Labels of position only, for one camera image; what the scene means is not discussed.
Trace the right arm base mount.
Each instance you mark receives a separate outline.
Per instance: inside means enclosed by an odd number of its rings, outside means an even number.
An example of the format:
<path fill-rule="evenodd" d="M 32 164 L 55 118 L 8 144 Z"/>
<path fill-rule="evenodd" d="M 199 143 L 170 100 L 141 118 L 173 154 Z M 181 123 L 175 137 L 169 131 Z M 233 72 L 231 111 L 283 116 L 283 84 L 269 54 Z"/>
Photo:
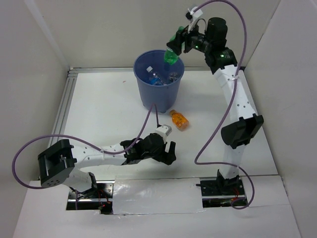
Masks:
<path fill-rule="evenodd" d="M 244 207 L 248 204 L 243 182 L 239 176 L 225 179 L 220 171 L 216 178 L 204 178 L 196 184 L 201 190 L 203 208 Z"/>

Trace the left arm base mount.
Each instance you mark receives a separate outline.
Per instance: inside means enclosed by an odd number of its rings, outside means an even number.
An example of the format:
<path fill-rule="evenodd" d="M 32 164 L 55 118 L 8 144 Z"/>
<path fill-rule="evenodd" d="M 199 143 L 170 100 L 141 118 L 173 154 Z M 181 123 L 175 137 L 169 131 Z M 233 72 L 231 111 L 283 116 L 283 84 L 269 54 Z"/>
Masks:
<path fill-rule="evenodd" d="M 114 183 L 114 180 L 97 181 L 97 190 L 88 197 L 84 197 L 81 193 L 76 194 L 75 191 L 70 189 L 66 210 L 94 210 L 100 214 L 112 215 Z"/>

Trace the blue label water bottle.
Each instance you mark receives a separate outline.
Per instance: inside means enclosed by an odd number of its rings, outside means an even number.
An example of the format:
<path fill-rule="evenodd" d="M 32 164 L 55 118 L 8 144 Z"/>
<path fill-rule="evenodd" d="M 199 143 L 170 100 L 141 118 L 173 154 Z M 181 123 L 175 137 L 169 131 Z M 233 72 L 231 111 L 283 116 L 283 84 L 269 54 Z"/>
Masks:
<path fill-rule="evenodd" d="M 146 70 L 149 74 L 148 82 L 151 85 L 163 86 L 169 84 L 167 78 L 164 77 L 162 74 L 156 72 L 151 66 L 147 67 Z"/>

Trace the small bottle black cap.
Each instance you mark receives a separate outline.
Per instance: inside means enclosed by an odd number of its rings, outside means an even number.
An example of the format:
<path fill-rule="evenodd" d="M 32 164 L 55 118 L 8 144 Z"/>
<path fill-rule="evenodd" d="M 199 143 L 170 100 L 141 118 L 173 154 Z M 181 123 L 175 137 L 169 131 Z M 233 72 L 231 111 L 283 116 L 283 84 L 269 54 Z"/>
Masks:
<path fill-rule="evenodd" d="M 171 84 L 179 79 L 178 72 L 171 72 L 167 77 L 167 84 Z"/>

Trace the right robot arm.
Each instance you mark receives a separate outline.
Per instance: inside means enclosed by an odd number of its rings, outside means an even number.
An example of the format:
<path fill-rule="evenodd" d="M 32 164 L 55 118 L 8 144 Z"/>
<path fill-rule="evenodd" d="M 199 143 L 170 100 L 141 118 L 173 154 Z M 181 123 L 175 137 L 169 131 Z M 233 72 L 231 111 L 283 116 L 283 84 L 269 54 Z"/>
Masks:
<path fill-rule="evenodd" d="M 264 118 L 257 115 L 251 106 L 241 80 L 237 75 L 239 66 L 234 52 L 226 47 L 227 25 L 224 19 L 210 18 L 202 34 L 195 24 L 186 27 L 185 52 L 195 49 L 204 53 L 206 64 L 211 69 L 223 90 L 229 111 L 230 124 L 221 128 L 225 143 L 224 165 L 217 171 L 216 189 L 228 194 L 239 181 L 239 165 L 245 147 L 259 131 Z"/>

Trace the green soda bottle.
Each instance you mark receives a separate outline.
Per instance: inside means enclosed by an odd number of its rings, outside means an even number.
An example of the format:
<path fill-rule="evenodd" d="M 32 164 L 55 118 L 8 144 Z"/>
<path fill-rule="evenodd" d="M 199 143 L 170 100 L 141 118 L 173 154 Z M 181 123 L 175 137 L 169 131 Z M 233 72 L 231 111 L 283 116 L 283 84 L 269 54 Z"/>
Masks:
<path fill-rule="evenodd" d="M 184 30 L 187 28 L 188 28 L 187 26 L 186 26 L 186 28 L 183 26 L 180 26 L 177 31 Z M 174 34 L 170 38 L 169 42 L 173 41 L 175 39 L 175 37 L 176 37 L 176 34 Z M 185 42 L 183 42 L 181 45 L 181 52 L 184 50 L 184 48 L 185 48 Z M 164 53 L 164 62 L 168 63 L 169 65 L 173 65 L 178 61 L 178 59 L 179 59 L 179 56 L 173 51 L 173 49 L 171 49 L 170 47 L 167 47 L 166 52 Z"/>

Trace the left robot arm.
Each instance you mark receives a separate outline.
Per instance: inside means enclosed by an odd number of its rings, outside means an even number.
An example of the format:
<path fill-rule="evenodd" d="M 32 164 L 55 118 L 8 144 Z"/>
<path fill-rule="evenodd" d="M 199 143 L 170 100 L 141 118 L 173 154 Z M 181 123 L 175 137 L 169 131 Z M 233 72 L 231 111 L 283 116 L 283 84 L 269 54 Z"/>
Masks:
<path fill-rule="evenodd" d="M 185 30 L 180 27 L 167 43 L 166 51 L 154 50 L 141 54 L 134 62 L 141 101 L 149 111 L 165 113 L 176 101 L 184 63 L 179 59 L 185 43 Z M 84 141 L 83 147 L 70 144 L 72 136 L 62 135 L 61 140 L 38 155 L 42 188 L 60 184 L 68 186 L 87 198 L 98 192 L 92 172 L 83 168 L 100 165 L 134 165 L 152 158 L 166 165 L 175 160 L 175 142 L 166 151 L 167 137 L 172 132 L 168 125 L 157 124 L 155 131 L 145 138 L 125 140 L 104 148 Z"/>

